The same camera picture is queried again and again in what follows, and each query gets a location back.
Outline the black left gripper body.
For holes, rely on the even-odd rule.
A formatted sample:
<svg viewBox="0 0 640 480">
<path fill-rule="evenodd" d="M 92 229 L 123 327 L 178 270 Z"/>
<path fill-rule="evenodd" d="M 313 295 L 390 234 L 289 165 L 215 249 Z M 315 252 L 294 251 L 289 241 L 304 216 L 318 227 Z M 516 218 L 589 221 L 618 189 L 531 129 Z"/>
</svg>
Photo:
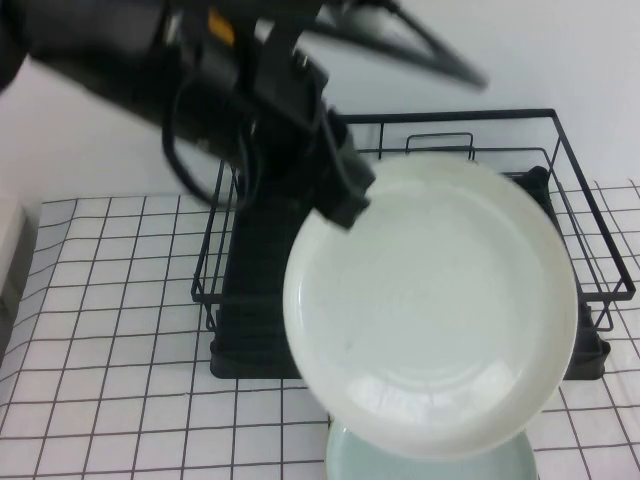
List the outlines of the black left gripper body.
<svg viewBox="0 0 640 480">
<path fill-rule="evenodd" d="M 265 47 L 252 93 L 263 108 L 256 143 L 267 182 L 317 210 L 340 210 L 350 201 L 346 163 L 349 132 L 327 107 L 328 76 L 287 47 Z"/>
</svg>

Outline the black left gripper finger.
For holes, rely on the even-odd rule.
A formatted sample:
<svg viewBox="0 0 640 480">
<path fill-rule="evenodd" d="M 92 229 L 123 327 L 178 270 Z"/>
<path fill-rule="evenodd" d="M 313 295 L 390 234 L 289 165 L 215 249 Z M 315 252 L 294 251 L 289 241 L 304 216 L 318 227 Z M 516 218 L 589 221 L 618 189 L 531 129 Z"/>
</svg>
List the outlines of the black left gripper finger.
<svg viewBox="0 0 640 480">
<path fill-rule="evenodd" d="M 320 133 L 327 169 L 320 182 L 319 213 L 349 230 L 369 207 L 366 193 L 376 176 L 356 150 L 351 132 L 337 112 L 323 113 Z"/>
</svg>

